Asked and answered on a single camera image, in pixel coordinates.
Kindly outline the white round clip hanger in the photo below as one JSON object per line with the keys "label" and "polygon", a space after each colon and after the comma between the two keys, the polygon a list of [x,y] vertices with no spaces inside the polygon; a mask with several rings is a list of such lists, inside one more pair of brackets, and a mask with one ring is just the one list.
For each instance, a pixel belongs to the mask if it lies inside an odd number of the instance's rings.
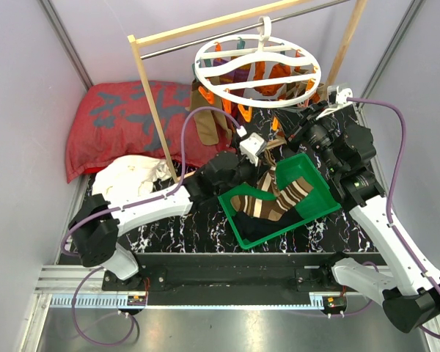
{"label": "white round clip hanger", "polygon": [[309,100],[322,72],[301,46],[271,35],[272,22],[260,17],[256,34],[227,35],[204,44],[194,73],[208,93],[242,106],[275,109]]}

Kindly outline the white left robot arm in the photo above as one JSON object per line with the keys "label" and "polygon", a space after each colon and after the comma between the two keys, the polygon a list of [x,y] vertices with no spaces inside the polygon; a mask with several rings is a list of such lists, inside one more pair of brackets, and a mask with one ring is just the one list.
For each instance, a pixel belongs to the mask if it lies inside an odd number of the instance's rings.
{"label": "white left robot arm", "polygon": [[127,290],[138,289],[144,280],[142,265],[118,238],[143,224],[199,210],[254,180],[259,163],[257,156],[220,152],[194,174],[140,200],[115,206],[101,194],[90,197],[69,223],[76,256],[85,268],[101,267],[113,273]]}

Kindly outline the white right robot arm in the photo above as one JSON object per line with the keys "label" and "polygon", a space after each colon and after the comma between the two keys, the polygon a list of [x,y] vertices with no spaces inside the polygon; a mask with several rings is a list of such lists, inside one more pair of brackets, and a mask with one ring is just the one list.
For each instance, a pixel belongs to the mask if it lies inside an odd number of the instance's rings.
{"label": "white right robot arm", "polygon": [[376,155],[371,130],[354,121],[332,125],[334,114],[354,111],[350,103],[331,109],[322,101],[286,108],[280,120],[290,149],[306,142],[328,167],[332,197],[370,237],[392,274],[378,273],[340,252],[320,264],[317,278],[325,290],[346,286],[368,297],[396,329],[409,333],[440,315],[440,270],[405,231],[370,168]]}

